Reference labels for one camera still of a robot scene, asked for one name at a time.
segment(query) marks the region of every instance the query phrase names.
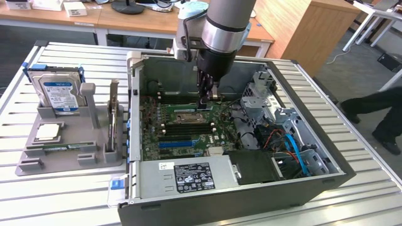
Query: blue hard drive label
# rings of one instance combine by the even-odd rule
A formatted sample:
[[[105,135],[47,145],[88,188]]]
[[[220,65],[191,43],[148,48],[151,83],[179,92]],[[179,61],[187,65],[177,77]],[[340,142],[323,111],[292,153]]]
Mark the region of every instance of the blue hard drive label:
[[[72,94],[73,85],[71,82],[44,82],[44,91],[55,110],[73,112],[77,110],[76,97]]]

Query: motherboard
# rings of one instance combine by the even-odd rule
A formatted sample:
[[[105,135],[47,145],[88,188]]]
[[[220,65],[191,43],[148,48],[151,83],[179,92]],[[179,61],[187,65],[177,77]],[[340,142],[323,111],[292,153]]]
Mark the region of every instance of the motherboard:
[[[240,147],[230,102],[168,104],[141,98],[144,161],[222,155]]]

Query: white box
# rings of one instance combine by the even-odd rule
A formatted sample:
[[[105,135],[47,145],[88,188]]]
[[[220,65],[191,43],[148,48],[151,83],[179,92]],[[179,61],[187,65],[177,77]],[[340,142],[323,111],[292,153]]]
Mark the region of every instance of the white box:
[[[32,0],[32,8],[49,11],[61,11],[63,0]]]
[[[65,2],[64,9],[68,16],[85,16],[87,9],[81,2]]]
[[[31,9],[31,4],[27,1],[5,1],[8,9]]]

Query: wooden cabinet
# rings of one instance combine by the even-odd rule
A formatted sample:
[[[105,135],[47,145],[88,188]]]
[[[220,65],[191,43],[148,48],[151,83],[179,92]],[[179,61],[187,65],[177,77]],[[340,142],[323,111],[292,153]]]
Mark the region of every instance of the wooden cabinet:
[[[254,9],[275,39],[266,57],[296,60],[315,76],[359,10],[344,0],[256,0]]]

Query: blue pcie slot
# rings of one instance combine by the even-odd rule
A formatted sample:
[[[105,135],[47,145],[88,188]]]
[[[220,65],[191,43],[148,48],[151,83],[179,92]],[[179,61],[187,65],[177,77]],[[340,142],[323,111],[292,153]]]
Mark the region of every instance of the blue pcie slot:
[[[194,141],[180,141],[171,143],[159,143],[159,148],[169,148],[169,147],[194,147]]]

